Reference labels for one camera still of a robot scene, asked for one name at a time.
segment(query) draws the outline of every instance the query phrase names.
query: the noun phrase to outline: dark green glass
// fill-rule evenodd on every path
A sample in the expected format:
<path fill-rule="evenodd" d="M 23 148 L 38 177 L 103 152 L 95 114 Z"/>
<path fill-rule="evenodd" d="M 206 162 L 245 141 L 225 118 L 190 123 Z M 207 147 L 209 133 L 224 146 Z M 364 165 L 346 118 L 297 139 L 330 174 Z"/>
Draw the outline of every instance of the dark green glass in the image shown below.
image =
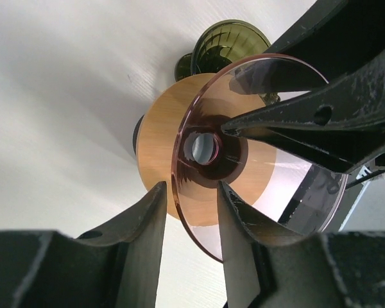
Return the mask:
<path fill-rule="evenodd" d="M 255 26 L 237 20 L 212 25 L 198 39 L 192 53 L 176 64 L 175 80 L 200 73 L 217 73 L 228 64 L 263 53 L 270 42 Z"/>

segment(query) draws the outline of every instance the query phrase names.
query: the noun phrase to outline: white surface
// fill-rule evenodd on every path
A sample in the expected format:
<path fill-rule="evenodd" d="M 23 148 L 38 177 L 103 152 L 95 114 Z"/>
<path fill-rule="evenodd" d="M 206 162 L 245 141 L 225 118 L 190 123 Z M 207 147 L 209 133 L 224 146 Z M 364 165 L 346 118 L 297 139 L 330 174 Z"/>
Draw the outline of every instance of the white surface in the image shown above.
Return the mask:
<path fill-rule="evenodd" d="M 313 0 L 0 1 L 0 228 L 71 236 L 146 191 L 138 118 L 223 19 L 277 39 Z M 222 307 L 222 266 L 168 217 L 157 307 Z"/>
<path fill-rule="evenodd" d="M 362 178 L 366 175 L 366 171 L 369 171 L 369 169 L 366 166 L 362 166 L 361 170 L 358 172 L 358 175 L 356 179 Z M 344 221 L 342 222 L 339 231 L 342 231 L 345 228 L 345 225 L 348 223 L 348 220 L 351 218 L 351 215 L 354 213 L 355 208 L 357 207 L 358 203 L 360 203 L 361 198 L 364 196 L 365 191 L 367 190 L 368 186 L 371 184 L 371 181 L 365 181 L 361 183 L 362 189 L 358 194 L 358 197 L 356 198 L 354 204 L 352 205 L 351 209 L 349 210 L 348 214 L 346 215 Z"/>
<path fill-rule="evenodd" d="M 343 231 L 385 231 L 385 179 L 372 180 Z"/>

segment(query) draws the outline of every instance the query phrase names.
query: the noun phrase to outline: transparent pink disc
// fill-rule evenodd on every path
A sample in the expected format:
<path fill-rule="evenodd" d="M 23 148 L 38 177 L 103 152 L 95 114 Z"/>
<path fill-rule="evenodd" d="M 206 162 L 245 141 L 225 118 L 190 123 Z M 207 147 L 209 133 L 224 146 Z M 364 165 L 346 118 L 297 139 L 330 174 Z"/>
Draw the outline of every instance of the transparent pink disc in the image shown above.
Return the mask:
<path fill-rule="evenodd" d="M 222 260 L 217 215 L 220 180 L 245 202 L 296 232 L 307 235 L 329 224 L 345 189 L 345 175 L 221 131 L 221 125 L 233 117 L 326 83 L 300 60 L 263 54 L 230 64 L 195 97 L 176 137 L 171 185 L 182 223 L 205 253 Z"/>

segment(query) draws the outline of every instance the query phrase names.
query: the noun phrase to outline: green glass object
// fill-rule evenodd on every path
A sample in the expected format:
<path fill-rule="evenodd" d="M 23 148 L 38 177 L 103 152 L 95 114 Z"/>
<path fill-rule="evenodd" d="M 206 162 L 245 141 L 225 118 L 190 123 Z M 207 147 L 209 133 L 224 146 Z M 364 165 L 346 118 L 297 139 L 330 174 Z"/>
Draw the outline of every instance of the green glass object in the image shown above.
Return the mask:
<path fill-rule="evenodd" d="M 191 54 L 179 59 L 175 80 L 194 74 L 217 73 L 232 62 L 263 53 L 270 45 L 265 35 L 247 22 L 233 19 L 218 22 L 198 39 Z"/>

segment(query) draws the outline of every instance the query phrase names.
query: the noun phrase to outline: glass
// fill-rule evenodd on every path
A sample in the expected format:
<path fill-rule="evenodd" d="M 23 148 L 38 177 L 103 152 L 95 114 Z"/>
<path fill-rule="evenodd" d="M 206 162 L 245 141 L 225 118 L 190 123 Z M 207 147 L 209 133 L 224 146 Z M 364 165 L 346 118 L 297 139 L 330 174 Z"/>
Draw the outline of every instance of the glass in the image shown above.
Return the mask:
<path fill-rule="evenodd" d="M 237 20 L 218 22 L 198 39 L 192 53 L 175 67 L 175 80 L 200 73 L 217 73 L 246 56 L 259 55 L 270 47 L 265 35 L 255 26 Z"/>
<path fill-rule="evenodd" d="M 300 60 L 264 54 L 230 64 L 195 97 L 176 137 L 171 184 L 184 227 L 208 255 L 222 260 L 216 201 L 219 180 L 245 202 L 296 232 L 307 235 L 325 229 L 347 176 L 266 143 L 225 135 L 221 125 L 326 82 Z"/>

